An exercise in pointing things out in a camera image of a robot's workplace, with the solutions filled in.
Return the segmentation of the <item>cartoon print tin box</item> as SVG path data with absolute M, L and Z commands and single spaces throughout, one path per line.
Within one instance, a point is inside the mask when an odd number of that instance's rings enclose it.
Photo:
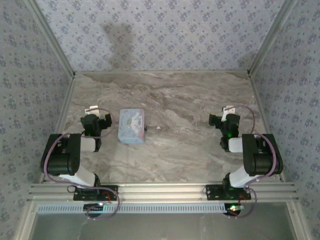
M 121 109 L 118 139 L 123 144 L 142 144 L 145 141 L 145 111 L 142 108 Z

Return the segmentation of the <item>aluminium table side rail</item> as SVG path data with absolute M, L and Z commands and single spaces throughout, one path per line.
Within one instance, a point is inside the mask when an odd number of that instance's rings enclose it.
M 269 123 L 268 123 L 268 119 L 267 119 L 267 116 L 266 116 L 264 108 L 263 108 L 263 104 L 262 104 L 262 101 L 261 101 L 261 98 L 260 98 L 260 95 L 259 95 L 259 91 L 258 91 L 258 89 L 257 89 L 257 87 L 255 85 L 255 82 L 254 82 L 254 80 L 252 79 L 251 76 L 249 76 L 249 80 L 250 80 L 250 83 L 251 83 L 251 86 L 252 86 L 252 89 L 253 89 L 253 92 L 254 92 L 254 95 L 255 95 L 255 99 L 257 101 L 257 105 L 258 105 L 258 108 L 259 108 L 259 112 L 260 112 L 260 115 L 261 115 L 261 120 L 263 122 L 264 129 L 268 134 L 270 134 L 271 133 L 271 129 L 270 129 L 270 126 L 269 126 Z
M 76 78 L 76 73 L 74 73 L 70 78 L 70 81 L 66 90 L 66 94 L 64 96 L 62 106 L 60 108 L 59 116 L 55 124 L 54 133 L 62 133 L 65 129 L 68 110 L 69 110 L 70 102 L 73 96 L 75 83 L 76 83 L 75 78 Z

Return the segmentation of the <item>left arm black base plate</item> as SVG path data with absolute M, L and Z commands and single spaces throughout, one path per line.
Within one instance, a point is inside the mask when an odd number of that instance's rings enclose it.
M 76 187 L 73 192 L 74 201 L 107 201 L 112 202 L 117 200 L 114 192 L 118 193 L 118 185 L 103 185 L 103 188 L 109 188 L 112 191 L 105 189 L 88 189 Z

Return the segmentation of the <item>aluminium table end rail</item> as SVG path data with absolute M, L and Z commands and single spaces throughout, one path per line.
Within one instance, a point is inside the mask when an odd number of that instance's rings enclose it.
M 129 70 L 129 71 L 76 71 L 74 74 L 138 74 L 138 73 L 166 73 L 166 74 L 174 74 L 174 73 L 228 73 L 228 74 L 240 74 L 240 75 L 248 75 L 248 70 L 241 69 L 229 69 L 229 70 Z

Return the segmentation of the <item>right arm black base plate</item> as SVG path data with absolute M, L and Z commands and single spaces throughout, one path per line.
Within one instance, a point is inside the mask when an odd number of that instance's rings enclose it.
M 251 200 L 251 194 L 243 188 L 226 187 L 222 184 L 209 184 L 205 186 L 208 201 L 236 201 Z

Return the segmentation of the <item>aluminium mounting rail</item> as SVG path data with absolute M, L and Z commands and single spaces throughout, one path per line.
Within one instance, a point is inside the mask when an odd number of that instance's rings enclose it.
M 204 203 L 205 183 L 118 183 L 118 195 L 123 203 Z M 292 182 L 261 181 L 250 186 L 259 203 L 286 203 L 299 200 Z M 34 184 L 28 199 L 40 202 L 70 202 L 73 189 L 66 184 Z

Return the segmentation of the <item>aluminium corner post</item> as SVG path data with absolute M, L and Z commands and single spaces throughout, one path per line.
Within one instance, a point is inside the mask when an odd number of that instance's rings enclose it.
M 267 53 L 269 52 L 273 43 L 275 42 L 278 34 L 280 33 L 283 26 L 285 25 L 288 17 L 290 16 L 290 13 L 292 12 L 295 5 L 297 4 L 297 1 L 298 0 L 283 0 L 283 3 L 278 13 L 272 22 L 272 25 L 270 26 L 266 36 L 263 39 L 263 42 L 259 50 L 254 56 L 250 64 L 250 67 L 247 70 L 249 77 L 252 77 L 256 74 L 264 58 L 266 57 Z
M 38 24 L 39 28 L 41 29 L 44 37 L 46 38 L 48 44 L 52 48 L 54 54 L 58 58 L 60 64 L 62 65 L 63 69 L 68 73 L 70 77 L 75 75 L 67 57 L 65 56 L 62 48 L 56 37 L 54 36 L 53 31 L 50 28 L 44 14 L 42 13 L 38 3 L 36 0 L 23 0 L 26 4 L 27 8 L 31 12 L 35 22 Z

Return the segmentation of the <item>aluminium frame leg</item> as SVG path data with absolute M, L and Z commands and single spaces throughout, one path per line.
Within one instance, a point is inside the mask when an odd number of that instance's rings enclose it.
M 28 201 L 22 211 L 13 240 L 29 240 L 38 212 L 38 204 Z
M 311 240 L 309 227 L 299 202 L 287 202 L 290 220 L 297 240 Z

